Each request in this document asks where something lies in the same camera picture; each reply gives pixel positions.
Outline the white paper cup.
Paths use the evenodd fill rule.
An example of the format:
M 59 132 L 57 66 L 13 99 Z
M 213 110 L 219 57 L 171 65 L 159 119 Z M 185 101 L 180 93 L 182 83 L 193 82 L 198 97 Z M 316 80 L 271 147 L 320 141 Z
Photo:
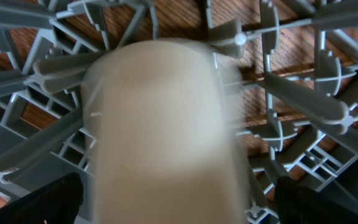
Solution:
M 138 42 L 93 62 L 83 84 L 93 223 L 245 223 L 247 171 L 210 47 Z

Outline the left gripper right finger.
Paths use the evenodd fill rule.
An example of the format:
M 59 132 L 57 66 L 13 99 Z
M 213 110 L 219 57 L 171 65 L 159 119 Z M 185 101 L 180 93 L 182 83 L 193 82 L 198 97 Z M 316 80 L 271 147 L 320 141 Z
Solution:
M 299 186 L 289 176 L 278 178 L 274 203 L 281 224 L 358 223 L 358 214 L 312 189 Z

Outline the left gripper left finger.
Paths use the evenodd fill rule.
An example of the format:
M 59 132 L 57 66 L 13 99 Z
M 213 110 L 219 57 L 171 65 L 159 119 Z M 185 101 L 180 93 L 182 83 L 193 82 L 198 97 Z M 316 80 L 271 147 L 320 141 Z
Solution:
M 83 192 L 80 175 L 71 172 L 0 208 L 0 224 L 74 224 Z

